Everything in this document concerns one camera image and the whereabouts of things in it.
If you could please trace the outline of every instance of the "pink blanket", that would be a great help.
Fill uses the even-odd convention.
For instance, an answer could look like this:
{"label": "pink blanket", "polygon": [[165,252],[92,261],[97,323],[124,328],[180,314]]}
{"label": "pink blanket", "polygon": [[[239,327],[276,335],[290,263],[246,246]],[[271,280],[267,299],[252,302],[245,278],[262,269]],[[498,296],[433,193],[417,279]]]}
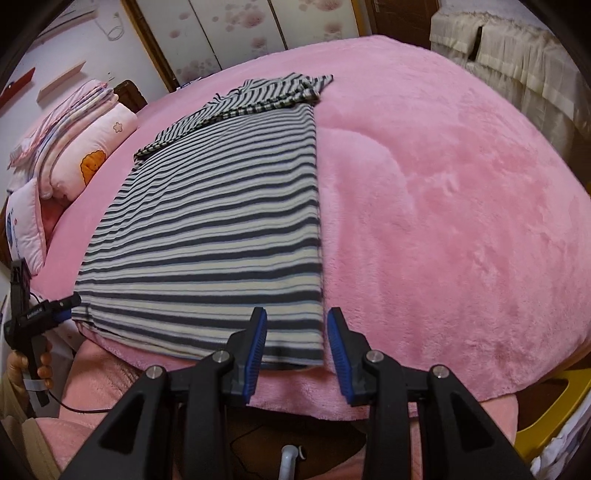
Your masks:
{"label": "pink blanket", "polygon": [[[133,153],[245,79],[330,73],[315,107],[325,307],[402,364],[450,366],[479,400],[514,393],[589,350],[591,202],[535,128],[484,83],[384,37],[317,44],[168,95],[56,227],[32,287],[70,294]],[[182,362],[101,341],[133,365]],[[354,419],[332,362],[265,372],[253,404]]]}

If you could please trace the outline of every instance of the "orange cartoon print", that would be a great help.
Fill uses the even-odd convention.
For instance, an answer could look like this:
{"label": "orange cartoon print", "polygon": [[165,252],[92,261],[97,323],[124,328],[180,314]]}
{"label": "orange cartoon print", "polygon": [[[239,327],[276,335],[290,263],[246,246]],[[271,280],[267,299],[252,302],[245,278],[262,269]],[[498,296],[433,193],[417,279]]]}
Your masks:
{"label": "orange cartoon print", "polygon": [[100,166],[105,163],[107,159],[107,155],[102,150],[96,150],[82,159],[82,163],[80,163],[80,171],[82,172],[82,177],[84,178],[84,185],[88,185],[92,180],[92,177],[95,176],[95,173],[98,171]]}

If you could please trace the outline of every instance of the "pillow with cartoon print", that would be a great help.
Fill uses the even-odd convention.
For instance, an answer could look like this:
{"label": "pillow with cartoon print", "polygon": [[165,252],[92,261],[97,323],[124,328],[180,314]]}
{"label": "pillow with cartoon print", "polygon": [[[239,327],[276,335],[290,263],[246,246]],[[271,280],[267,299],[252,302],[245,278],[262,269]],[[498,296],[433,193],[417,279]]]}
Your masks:
{"label": "pillow with cartoon print", "polygon": [[51,171],[54,197],[78,198],[107,158],[138,128],[138,118],[118,103],[90,124],[60,154]]}
{"label": "pillow with cartoon print", "polygon": [[24,258],[31,275],[37,275],[47,255],[37,179],[30,180],[8,197],[6,236],[12,259]]}

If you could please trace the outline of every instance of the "red object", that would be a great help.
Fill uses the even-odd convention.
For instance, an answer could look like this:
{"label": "red object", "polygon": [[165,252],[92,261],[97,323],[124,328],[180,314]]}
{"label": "red object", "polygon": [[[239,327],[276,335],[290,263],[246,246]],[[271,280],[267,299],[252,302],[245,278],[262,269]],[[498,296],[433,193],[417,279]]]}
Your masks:
{"label": "red object", "polygon": [[20,77],[18,80],[8,84],[8,86],[0,95],[0,109],[33,79],[33,73],[35,73],[35,67],[26,72],[26,74]]}

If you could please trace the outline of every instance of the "striped shirt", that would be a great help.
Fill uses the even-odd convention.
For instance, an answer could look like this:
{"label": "striped shirt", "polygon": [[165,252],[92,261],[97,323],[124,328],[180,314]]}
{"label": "striped shirt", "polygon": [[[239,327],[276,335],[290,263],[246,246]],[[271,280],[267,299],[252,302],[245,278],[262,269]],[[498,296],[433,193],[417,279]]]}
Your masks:
{"label": "striped shirt", "polygon": [[90,242],[73,318],[127,345],[198,359],[263,306],[263,361],[321,365],[312,105],[331,80],[247,80],[137,152]]}

